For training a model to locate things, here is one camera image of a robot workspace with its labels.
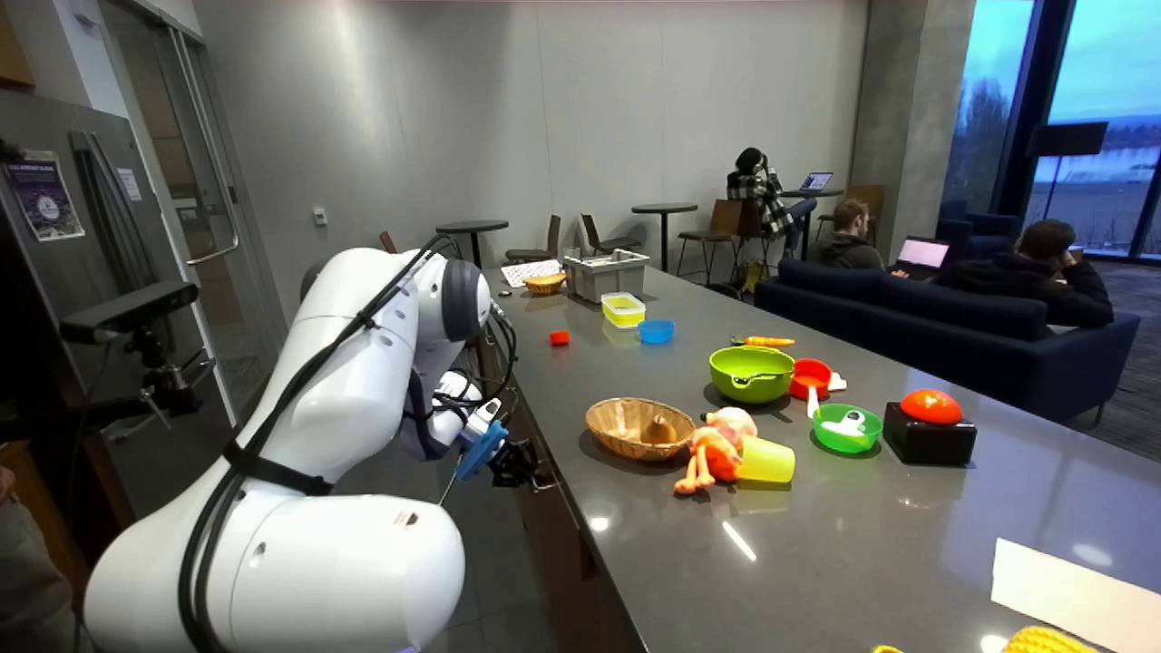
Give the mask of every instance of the white paper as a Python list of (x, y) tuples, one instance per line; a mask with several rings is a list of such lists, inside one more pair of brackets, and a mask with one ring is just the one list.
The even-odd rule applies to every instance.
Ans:
[(118, 188), (130, 203), (142, 203), (142, 184), (137, 184), (137, 176), (132, 166), (116, 166), (116, 178), (118, 178)]
[(992, 541), (990, 600), (1117, 653), (1161, 648), (1161, 596), (1117, 578)]
[(500, 271), (509, 288), (521, 288), (521, 281), (529, 277), (556, 277), (558, 260), (552, 257), (552, 260), (504, 265)]

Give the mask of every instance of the lamp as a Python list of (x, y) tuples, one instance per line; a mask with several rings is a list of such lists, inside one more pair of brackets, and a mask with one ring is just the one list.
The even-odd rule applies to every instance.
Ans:
[(1052, 184), (1046, 197), (1046, 217), (1052, 209), (1062, 157), (1095, 157), (1102, 149), (1105, 128), (1108, 122), (1047, 122), (1047, 128), (1041, 128), (1038, 157), (1055, 157)]

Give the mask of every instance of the box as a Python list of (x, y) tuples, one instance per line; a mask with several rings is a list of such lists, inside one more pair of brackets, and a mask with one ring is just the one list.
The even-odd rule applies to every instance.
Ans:
[(603, 317), (616, 330), (636, 330), (645, 322), (648, 310), (636, 295), (603, 295)]
[(903, 463), (963, 467), (977, 445), (972, 426), (961, 422), (954, 428), (943, 428), (943, 426), (909, 422), (898, 410), (898, 403), (886, 403), (882, 432)]
[(603, 295), (642, 298), (648, 253), (616, 250), (597, 257), (567, 257), (568, 295), (597, 305)]

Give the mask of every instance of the red toy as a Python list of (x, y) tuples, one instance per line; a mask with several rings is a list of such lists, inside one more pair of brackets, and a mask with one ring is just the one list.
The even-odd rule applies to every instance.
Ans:
[(954, 428), (963, 416), (963, 410), (946, 393), (934, 393), (934, 388), (906, 393), (898, 410), (906, 422), (943, 426), (943, 428)]

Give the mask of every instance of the wall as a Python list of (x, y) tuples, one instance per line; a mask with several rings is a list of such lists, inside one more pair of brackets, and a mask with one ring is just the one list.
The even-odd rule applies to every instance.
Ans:
[(903, 236), (934, 234), (972, 10), (972, 0), (868, 3), (848, 169), (862, 184), (886, 184), (879, 248), (890, 257)]
[(540, 242), (547, 213), (613, 229), (632, 203), (694, 198), (690, 229), (744, 145), (788, 184), (845, 182), (862, 0), (194, 10), (286, 312), (313, 260), (380, 229), (415, 248), (440, 220), (509, 217), (493, 257)]
[(80, 79), (80, 62), (70, 47), (70, 34), (80, 29), (73, 10), (59, 0), (4, 0), (4, 6), (21, 40), (33, 92), (73, 105), (90, 105), (88, 85)]
[(169, 22), (189, 36), (203, 36), (203, 22), (194, 18), (190, 0), (132, 0), (132, 3), (142, 3), (148, 16)]
[(21, 42), (14, 40), (14, 24), (4, 3), (0, 3), (0, 87), (33, 87), (33, 69), (26, 62)]

